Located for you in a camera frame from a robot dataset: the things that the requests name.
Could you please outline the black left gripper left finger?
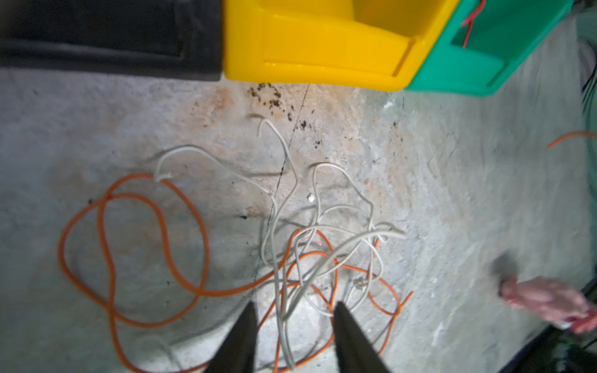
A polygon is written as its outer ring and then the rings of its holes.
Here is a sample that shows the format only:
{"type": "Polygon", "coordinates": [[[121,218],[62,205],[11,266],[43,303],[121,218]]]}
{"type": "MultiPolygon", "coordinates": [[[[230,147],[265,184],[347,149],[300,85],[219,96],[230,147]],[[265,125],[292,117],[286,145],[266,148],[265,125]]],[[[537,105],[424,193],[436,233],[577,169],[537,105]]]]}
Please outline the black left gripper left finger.
{"type": "Polygon", "coordinates": [[[253,373],[257,347],[257,312],[249,302],[229,335],[205,369],[205,373],[253,373]]]}

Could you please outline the pink crumpled object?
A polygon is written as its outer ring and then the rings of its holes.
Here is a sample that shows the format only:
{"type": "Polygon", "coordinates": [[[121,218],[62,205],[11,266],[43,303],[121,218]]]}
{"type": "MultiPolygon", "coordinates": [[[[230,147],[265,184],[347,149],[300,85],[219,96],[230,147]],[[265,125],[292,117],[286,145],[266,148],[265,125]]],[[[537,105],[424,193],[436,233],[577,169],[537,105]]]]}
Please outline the pink crumpled object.
{"type": "Polygon", "coordinates": [[[513,309],[523,309],[558,329],[587,334],[596,329],[596,304],[576,288],[556,278],[519,282],[516,276],[500,283],[499,297],[513,309]]]}

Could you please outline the black plastic bin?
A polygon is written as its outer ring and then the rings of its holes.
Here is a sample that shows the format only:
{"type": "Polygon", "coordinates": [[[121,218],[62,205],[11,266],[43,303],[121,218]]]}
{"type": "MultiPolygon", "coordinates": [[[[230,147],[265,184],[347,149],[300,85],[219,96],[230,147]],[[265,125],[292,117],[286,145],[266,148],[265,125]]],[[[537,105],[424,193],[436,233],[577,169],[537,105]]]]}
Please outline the black plastic bin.
{"type": "Polygon", "coordinates": [[[219,81],[220,1],[1,3],[1,65],[219,81]]]}

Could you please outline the green plastic bin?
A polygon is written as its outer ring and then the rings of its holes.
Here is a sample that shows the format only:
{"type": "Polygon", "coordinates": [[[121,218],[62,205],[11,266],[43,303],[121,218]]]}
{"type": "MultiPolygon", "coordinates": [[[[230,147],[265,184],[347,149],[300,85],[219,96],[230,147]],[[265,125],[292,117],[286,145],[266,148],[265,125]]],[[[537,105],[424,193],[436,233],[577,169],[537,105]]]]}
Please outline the green plastic bin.
{"type": "Polygon", "coordinates": [[[571,1],[462,1],[407,87],[495,93],[572,10],[571,1]]]}

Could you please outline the yellow plastic bin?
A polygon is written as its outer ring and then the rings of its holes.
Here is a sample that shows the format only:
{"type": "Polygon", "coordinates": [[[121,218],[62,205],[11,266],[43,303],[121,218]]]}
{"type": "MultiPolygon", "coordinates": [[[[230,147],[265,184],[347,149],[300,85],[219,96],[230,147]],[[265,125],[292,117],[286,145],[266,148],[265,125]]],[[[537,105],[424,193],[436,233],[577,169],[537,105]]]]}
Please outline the yellow plastic bin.
{"type": "Polygon", "coordinates": [[[244,82],[395,92],[409,86],[459,4],[224,1],[223,70],[244,82]]]}

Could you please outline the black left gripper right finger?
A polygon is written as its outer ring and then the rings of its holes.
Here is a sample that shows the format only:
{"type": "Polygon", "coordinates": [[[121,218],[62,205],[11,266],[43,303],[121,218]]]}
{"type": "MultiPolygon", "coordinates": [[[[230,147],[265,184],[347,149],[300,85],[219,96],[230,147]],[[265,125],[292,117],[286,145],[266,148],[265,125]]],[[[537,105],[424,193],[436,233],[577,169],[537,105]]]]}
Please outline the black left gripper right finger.
{"type": "Polygon", "coordinates": [[[343,302],[335,306],[333,329],[340,373],[390,373],[343,302]]]}

